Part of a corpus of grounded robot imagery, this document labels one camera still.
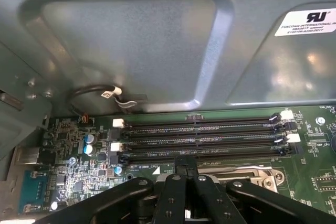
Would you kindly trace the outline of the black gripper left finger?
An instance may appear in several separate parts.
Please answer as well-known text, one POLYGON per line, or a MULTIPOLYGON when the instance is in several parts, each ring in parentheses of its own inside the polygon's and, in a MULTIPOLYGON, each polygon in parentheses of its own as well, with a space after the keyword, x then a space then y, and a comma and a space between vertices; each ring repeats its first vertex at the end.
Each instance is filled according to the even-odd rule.
POLYGON ((36 223, 184 223, 186 166, 187 157, 178 156, 163 180, 136 177, 36 223))

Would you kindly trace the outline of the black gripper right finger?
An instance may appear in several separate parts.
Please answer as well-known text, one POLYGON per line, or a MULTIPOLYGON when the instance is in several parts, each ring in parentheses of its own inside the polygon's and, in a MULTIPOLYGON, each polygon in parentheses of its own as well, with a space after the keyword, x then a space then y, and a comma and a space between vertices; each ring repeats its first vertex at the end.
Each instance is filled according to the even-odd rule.
POLYGON ((187 174, 213 223, 335 223, 335 216, 279 193, 234 179, 224 189, 198 173, 194 157, 188 157, 187 174))

